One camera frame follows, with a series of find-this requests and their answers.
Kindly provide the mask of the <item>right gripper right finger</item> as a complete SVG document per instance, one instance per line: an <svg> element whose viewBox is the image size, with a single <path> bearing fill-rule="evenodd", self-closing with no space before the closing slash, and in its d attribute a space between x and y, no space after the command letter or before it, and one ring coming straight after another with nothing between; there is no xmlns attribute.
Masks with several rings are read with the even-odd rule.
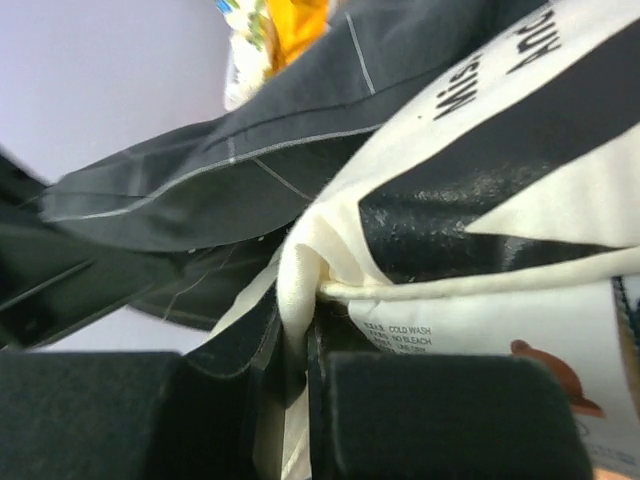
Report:
<svg viewBox="0 0 640 480"><path fill-rule="evenodd" d="M559 383L506 356L378 350L318 314L307 334L316 479L589 479Z"/></svg>

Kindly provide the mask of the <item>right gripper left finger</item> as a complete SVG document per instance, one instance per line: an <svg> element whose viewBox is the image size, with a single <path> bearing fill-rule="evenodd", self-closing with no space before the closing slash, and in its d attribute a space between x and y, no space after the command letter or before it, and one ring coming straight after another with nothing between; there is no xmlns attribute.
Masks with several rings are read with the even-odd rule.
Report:
<svg viewBox="0 0 640 480"><path fill-rule="evenodd" d="M285 425L275 293L206 344L1 356L5 479L277 479Z"/></svg>

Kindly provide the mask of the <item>dark grey checked pillowcase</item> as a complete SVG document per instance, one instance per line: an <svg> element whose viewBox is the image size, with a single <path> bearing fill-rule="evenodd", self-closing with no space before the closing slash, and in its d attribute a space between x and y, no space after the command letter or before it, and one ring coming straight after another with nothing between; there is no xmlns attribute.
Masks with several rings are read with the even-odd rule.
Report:
<svg viewBox="0 0 640 480"><path fill-rule="evenodd" d="M1 342L123 306L209 329L363 143L535 1L351 1L248 102L53 185L1 161Z"/></svg>

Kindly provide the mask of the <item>cream white pillow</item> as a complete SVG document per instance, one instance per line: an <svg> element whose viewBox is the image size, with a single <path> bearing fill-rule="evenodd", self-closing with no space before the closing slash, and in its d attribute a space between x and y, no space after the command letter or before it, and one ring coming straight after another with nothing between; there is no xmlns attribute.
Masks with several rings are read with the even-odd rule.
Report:
<svg viewBox="0 0 640 480"><path fill-rule="evenodd" d="M639 475L639 5L554 1L416 95L289 234L295 365L316 299L397 353L563 381L594 463Z"/></svg>

